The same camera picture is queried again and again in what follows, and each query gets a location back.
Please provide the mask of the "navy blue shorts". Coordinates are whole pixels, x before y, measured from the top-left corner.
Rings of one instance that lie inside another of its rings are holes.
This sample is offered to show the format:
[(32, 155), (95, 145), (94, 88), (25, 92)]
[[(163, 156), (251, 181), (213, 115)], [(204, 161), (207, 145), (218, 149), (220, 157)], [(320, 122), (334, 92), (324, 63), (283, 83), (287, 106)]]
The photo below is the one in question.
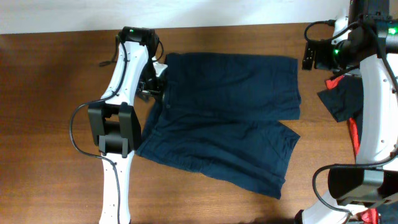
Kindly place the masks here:
[(168, 54), (166, 85), (147, 119), (137, 154), (280, 198), (299, 135), (296, 58)]

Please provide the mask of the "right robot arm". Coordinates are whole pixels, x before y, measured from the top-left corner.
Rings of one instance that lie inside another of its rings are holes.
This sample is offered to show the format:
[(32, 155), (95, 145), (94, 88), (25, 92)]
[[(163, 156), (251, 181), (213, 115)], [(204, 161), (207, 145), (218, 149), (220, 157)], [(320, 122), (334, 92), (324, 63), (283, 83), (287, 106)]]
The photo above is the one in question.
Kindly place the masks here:
[(389, 0), (352, 0), (347, 15), (328, 21), (331, 38), (307, 40), (303, 69), (361, 77), (363, 129), (354, 164), (327, 165), (327, 191), (295, 223), (348, 223), (397, 202), (397, 21), (389, 7)]

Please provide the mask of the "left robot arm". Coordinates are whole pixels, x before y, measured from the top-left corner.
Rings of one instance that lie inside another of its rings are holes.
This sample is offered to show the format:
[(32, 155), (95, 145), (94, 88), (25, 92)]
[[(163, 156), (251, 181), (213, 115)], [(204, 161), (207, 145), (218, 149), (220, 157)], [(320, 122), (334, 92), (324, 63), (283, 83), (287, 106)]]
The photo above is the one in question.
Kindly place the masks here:
[(116, 37), (111, 81), (101, 99), (88, 105), (93, 141), (104, 172), (100, 223), (131, 221), (129, 176), (134, 153), (142, 143), (134, 99), (162, 97), (167, 66), (155, 56), (161, 46), (155, 30), (124, 27)]

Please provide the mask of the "red garment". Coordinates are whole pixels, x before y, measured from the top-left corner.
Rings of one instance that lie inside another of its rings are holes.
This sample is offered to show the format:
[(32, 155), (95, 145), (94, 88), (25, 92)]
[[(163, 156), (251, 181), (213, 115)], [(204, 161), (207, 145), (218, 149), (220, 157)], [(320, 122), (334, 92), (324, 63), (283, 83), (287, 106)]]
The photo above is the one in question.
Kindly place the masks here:
[[(345, 77), (344, 75), (340, 75), (334, 79), (326, 80), (325, 85), (326, 85), (327, 89), (331, 90), (331, 89), (337, 87), (339, 82), (344, 77)], [(349, 133), (351, 136), (352, 145), (353, 145), (354, 157), (356, 157), (359, 153), (360, 142), (359, 142), (358, 126), (356, 124), (356, 121), (353, 118), (350, 118), (348, 120), (348, 127), (349, 127)]]

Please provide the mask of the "dark navy t-shirt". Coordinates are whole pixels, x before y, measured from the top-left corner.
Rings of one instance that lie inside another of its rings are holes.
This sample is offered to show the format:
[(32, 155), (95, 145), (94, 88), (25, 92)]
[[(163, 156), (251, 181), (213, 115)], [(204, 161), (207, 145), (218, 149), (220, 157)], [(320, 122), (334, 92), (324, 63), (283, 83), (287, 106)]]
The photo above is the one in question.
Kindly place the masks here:
[(318, 92), (318, 97), (337, 122), (363, 117), (364, 91), (360, 78), (343, 77), (334, 88)]

